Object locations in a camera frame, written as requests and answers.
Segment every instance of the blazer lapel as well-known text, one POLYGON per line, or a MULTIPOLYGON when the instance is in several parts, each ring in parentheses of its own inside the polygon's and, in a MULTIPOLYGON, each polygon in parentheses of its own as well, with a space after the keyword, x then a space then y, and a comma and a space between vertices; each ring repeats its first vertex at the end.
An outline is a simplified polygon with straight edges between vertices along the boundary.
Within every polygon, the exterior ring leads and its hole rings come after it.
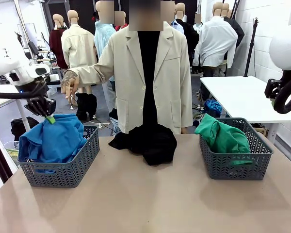
POLYGON ((126 32, 126 37, 130 38, 127 41, 127 47, 132 55, 132 58, 137 66, 137 69, 140 73, 140 77, 142 81, 145 82, 145 74, 144 74, 144 68, 142 64, 142 58, 141 58, 141 51, 140 51, 140 44, 139 44, 139 38, 138 33, 134 31, 129 31, 129 29, 126 32))
POLYGON ((169 41, 169 38, 173 36, 172 27, 167 22, 164 22, 164 31, 162 31, 160 34, 159 43, 157 46, 154 81, 159 73, 168 51, 171 48, 171 42, 169 41))

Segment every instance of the red garment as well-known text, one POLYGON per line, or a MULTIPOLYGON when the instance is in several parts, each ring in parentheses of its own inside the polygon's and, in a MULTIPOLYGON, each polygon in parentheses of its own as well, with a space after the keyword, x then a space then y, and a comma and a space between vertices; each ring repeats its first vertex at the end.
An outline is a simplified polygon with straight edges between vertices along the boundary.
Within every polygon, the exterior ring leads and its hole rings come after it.
POLYGON ((64 59, 64 53, 62 48, 62 35, 63 35, 64 29, 57 29, 52 30, 49 34, 49 46, 50 50, 56 55, 57 59, 57 65, 61 69, 68 69, 68 66, 64 59))
POLYGON ((128 26, 128 24, 125 24, 124 26, 116 26, 116 27, 115 27, 115 30, 116 30, 116 31, 119 31, 121 27, 122 27, 122 28, 125 28, 125 27, 127 27, 127 26, 128 26))

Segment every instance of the hand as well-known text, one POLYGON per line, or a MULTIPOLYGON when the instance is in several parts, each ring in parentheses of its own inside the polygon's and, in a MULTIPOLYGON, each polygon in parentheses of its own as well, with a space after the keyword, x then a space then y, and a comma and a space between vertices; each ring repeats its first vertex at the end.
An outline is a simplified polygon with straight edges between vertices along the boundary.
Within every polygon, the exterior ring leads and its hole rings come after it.
POLYGON ((181 128, 181 134, 189 134, 188 128, 181 128))
POLYGON ((61 86, 62 86, 62 90, 66 94, 66 99, 70 97, 70 94, 74 95, 76 93, 76 91, 79 88, 79 82, 80 82, 80 79, 75 72, 71 70, 67 70, 65 72, 61 86))

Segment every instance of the cream jacket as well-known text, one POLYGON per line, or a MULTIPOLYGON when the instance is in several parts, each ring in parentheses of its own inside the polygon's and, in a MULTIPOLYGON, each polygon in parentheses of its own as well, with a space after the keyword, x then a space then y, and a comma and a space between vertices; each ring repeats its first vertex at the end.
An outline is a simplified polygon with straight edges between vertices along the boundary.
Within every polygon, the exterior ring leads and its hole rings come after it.
POLYGON ((122 132, 143 123, 146 88, 153 88, 158 123, 180 134, 192 125, 192 89, 190 62, 185 36, 164 22, 154 72, 154 83, 146 86, 138 33, 129 26, 109 39, 99 63, 70 69, 80 78, 91 76, 92 83, 104 83, 115 77, 116 104, 122 132))
MULTIPOLYGON (((94 52, 94 35, 78 24, 72 24, 62 35, 64 58, 68 67, 84 67, 97 63, 94 52)), ((80 77, 81 84, 89 84, 92 78, 86 75, 80 77)))

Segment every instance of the table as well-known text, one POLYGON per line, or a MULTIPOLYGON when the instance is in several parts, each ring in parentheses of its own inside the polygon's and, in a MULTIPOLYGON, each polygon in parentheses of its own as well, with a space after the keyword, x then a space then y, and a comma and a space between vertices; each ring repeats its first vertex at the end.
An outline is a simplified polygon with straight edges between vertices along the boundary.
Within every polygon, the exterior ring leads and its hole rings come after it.
POLYGON ((291 233, 291 162, 275 151, 263 181, 208 177, 198 135, 177 135, 174 162, 148 166, 108 146, 75 189, 0 189, 0 233, 291 233))
POLYGON ((291 122, 291 112, 279 114, 265 97, 266 84, 255 77, 211 77, 201 82, 222 106, 221 117, 245 118, 249 123, 270 123, 268 139, 274 143, 280 123, 291 122))
MULTIPOLYGON (((13 85, 0 85, 0 92, 2 92, 2 93, 18 93, 16 87, 13 85)), ((30 126, 29 126, 28 120, 26 118, 26 115, 25 115, 25 112, 24 112, 24 109, 23 109, 23 106, 22 106, 20 100, 0 99, 0 107, 3 107, 11 102, 14 102, 14 101, 16 101, 16 104, 17 104, 17 107, 19 109, 19 112, 20 112, 22 121, 24 123, 25 129, 26 129, 26 131, 29 131, 30 126)))

